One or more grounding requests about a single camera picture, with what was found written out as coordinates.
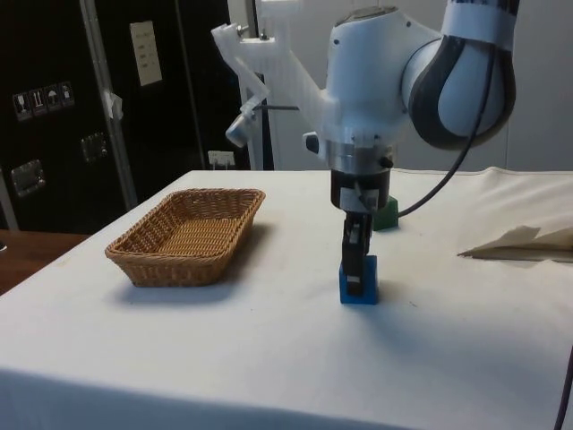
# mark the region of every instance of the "green block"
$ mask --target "green block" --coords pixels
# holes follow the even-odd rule
[[[388,199],[388,204],[384,209],[380,209],[374,215],[373,230],[382,231],[398,226],[398,200],[394,197]]]

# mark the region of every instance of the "white wall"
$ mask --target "white wall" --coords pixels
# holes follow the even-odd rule
[[[241,0],[229,0],[229,4]],[[304,13],[291,24],[293,50],[321,87],[326,81],[330,29],[357,7],[386,4],[378,0],[305,0]],[[439,29],[446,0],[394,0],[414,19]],[[517,105],[508,127],[492,141],[473,150],[465,170],[489,166],[519,170],[573,169],[573,58],[568,28],[573,2],[522,0],[516,42]],[[271,104],[289,104],[276,82],[269,82]],[[324,168],[301,144],[310,130],[296,112],[269,115],[277,168]],[[398,145],[403,168],[447,169],[457,154],[435,150],[423,142],[412,126]]]

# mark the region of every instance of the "metal pole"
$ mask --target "metal pole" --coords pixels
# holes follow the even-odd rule
[[[109,117],[107,112],[106,92],[112,94],[113,87],[109,69],[107,68],[106,50],[104,49],[101,31],[98,22],[98,13],[94,0],[80,0],[83,25],[86,29],[88,43],[90,45],[91,60],[93,62],[96,79],[98,81],[101,104],[105,111],[107,131],[114,153],[117,174],[122,188],[125,208],[129,211],[137,206],[137,194],[133,183],[132,168],[129,164],[127,150],[125,149],[124,133],[121,122],[117,115]]]
[[[0,208],[2,209],[4,217],[6,218],[8,228],[10,230],[18,230],[18,221],[16,219],[16,214],[14,213],[12,201],[10,200],[10,194],[8,193],[6,182],[4,181],[2,168],[0,168]]]

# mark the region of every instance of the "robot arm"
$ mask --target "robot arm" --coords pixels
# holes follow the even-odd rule
[[[511,51],[518,7],[519,0],[450,0],[442,38],[408,63],[403,101],[430,145],[458,149],[466,143],[480,115],[490,55],[492,82],[475,144],[491,139],[508,121],[516,98]]]
[[[396,7],[351,13],[332,30],[324,90],[289,46],[287,18],[302,0],[262,0],[262,15],[275,19],[273,38],[241,39],[236,25],[213,30],[223,58],[254,93],[227,131],[231,142],[247,142],[252,110],[269,95],[253,71],[281,85],[315,130],[304,142],[331,169],[331,201],[346,212],[341,295],[347,302],[372,301],[366,258],[372,214],[388,202],[392,145],[405,121],[430,145],[465,144],[467,153],[509,119],[519,0],[477,1],[448,0],[441,33]]]

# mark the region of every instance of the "blue block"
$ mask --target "blue block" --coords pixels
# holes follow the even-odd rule
[[[361,297],[349,296],[346,293],[346,275],[340,265],[340,303],[343,305],[377,305],[378,304],[378,259],[368,255],[364,260],[364,294]]]

